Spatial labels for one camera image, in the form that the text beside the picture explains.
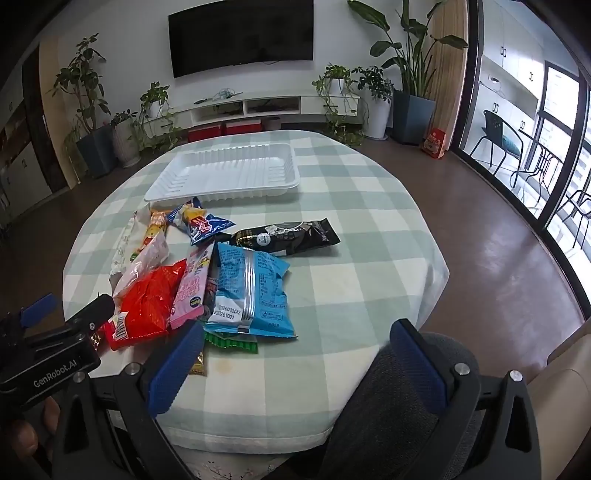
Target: green snack package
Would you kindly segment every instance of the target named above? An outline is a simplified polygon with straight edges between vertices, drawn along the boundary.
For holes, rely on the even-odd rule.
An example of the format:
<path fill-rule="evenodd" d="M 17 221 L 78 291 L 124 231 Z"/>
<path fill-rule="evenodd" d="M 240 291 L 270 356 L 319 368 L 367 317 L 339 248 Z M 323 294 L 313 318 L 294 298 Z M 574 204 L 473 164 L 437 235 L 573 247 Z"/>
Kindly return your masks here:
<path fill-rule="evenodd" d="M 240 340 L 240 337 L 245 337 L 246 335 L 227 335 L 221 336 L 220 334 L 214 334 L 210 332 L 205 332 L 205 339 L 212 343 L 215 346 L 220 348 L 242 348 L 250 353 L 258 353 L 258 344 L 256 341 L 246 341 Z"/>

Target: red box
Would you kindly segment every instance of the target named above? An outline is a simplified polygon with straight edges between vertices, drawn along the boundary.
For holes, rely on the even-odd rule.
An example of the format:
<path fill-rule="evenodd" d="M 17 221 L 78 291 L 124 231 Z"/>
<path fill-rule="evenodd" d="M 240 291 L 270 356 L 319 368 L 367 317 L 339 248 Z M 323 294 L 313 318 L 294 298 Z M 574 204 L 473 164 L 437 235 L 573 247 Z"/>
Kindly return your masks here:
<path fill-rule="evenodd" d="M 261 119 L 241 120 L 239 122 L 226 123 L 225 135 L 251 134 L 262 132 Z"/>
<path fill-rule="evenodd" d="M 221 137 L 223 135 L 223 125 L 208 125 L 207 127 L 194 128 L 187 133 L 189 142 L 205 140 L 206 138 Z"/>

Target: gray plant pot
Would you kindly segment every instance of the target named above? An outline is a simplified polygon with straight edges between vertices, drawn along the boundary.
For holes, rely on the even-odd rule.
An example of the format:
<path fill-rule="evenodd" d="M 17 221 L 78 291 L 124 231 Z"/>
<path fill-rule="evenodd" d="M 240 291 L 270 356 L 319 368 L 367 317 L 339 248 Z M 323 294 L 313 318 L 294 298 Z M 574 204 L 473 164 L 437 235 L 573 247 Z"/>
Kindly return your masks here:
<path fill-rule="evenodd" d="M 435 110 L 435 101 L 395 91 L 390 137 L 405 145 L 420 145 Z"/>
<path fill-rule="evenodd" d="M 110 125 L 100 127 L 79 139 L 76 146 L 94 179 L 107 175 L 117 165 L 113 151 L 113 129 Z"/>

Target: red package on floor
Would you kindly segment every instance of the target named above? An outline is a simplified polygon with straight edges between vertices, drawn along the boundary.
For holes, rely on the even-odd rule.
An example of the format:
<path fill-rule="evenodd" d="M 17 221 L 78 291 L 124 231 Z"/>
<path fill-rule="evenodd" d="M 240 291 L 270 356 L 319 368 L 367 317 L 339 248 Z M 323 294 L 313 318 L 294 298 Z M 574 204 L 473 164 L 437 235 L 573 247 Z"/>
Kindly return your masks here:
<path fill-rule="evenodd" d="M 446 133 L 443 130 L 434 128 L 425 139 L 422 150 L 433 158 L 441 158 L 445 153 Z"/>

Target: white plant pot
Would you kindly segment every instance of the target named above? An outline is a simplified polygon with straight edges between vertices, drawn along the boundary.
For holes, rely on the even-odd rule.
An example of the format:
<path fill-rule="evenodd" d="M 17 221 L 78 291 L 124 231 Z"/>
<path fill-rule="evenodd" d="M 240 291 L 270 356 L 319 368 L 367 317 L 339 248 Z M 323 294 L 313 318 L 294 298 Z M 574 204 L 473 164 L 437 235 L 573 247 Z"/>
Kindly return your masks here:
<path fill-rule="evenodd" d="M 123 168 L 139 162 L 139 145 L 132 134 L 131 119 L 116 125 L 113 131 L 113 148 Z"/>
<path fill-rule="evenodd" d="M 367 119 L 363 126 L 363 134 L 373 140 L 386 140 L 386 125 L 392 108 L 392 100 L 374 99 L 370 92 L 365 92 L 365 108 Z"/>
<path fill-rule="evenodd" d="M 329 96 L 343 96 L 346 93 L 344 79 L 329 79 Z"/>
<path fill-rule="evenodd" d="M 160 113 L 160 104 L 158 102 L 153 102 L 148 108 L 148 116 L 150 118 L 156 118 Z"/>

